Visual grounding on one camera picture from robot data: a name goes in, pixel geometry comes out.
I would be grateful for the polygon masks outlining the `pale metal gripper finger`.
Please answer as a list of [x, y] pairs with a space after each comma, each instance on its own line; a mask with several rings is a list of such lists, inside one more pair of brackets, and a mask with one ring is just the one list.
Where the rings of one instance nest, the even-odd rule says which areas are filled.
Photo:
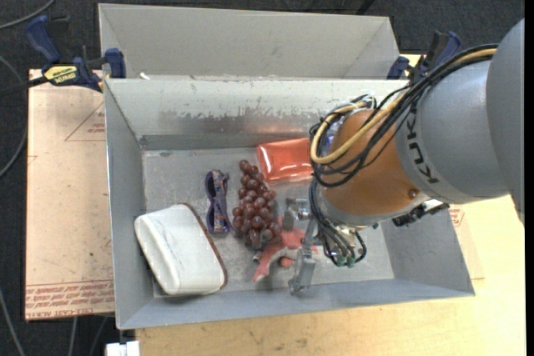
[[309, 203], [306, 198], [287, 198], [283, 213], [283, 230], [303, 230], [310, 217]]
[[294, 274], [288, 282], [292, 295], [303, 293], [310, 288], [316, 265], [313, 252], [312, 247], [303, 247], [297, 253]]

